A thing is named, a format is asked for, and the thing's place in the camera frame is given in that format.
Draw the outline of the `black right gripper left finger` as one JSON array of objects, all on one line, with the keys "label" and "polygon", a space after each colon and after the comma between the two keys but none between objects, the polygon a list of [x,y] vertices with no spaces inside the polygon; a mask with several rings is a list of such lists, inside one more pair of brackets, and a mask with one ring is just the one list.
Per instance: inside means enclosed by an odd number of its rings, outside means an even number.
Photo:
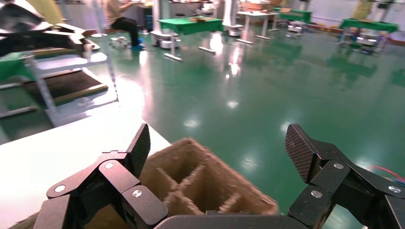
[{"label": "black right gripper left finger", "polygon": [[103,152],[97,160],[51,186],[34,227],[82,229],[102,208],[111,205],[131,229],[152,229],[168,208],[140,175],[150,152],[149,127],[142,123],[124,152]]}]

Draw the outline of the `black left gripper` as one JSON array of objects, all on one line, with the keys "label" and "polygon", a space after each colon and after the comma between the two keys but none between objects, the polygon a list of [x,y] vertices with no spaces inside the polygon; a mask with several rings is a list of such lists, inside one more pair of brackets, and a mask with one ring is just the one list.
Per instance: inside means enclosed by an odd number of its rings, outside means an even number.
[{"label": "black left gripper", "polygon": [[50,24],[26,0],[0,2],[0,55],[21,52],[34,47],[35,39],[47,33],[47,46],[85,51],[90,43],[84,36],[85,29],[66,24]]}]

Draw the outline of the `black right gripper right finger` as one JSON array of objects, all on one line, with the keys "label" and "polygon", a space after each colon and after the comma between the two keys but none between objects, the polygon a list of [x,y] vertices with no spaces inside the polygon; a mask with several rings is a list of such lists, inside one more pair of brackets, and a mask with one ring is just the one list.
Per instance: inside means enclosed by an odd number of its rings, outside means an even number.
[{"label": "black right gripper right finger", "polygon": [[400,185],[354,164],[334,144],[310,138],[298,124],[288,126],[285,150],[306,184],[289,217],[319,229],[338,205],[370,229],[404,228]]}]

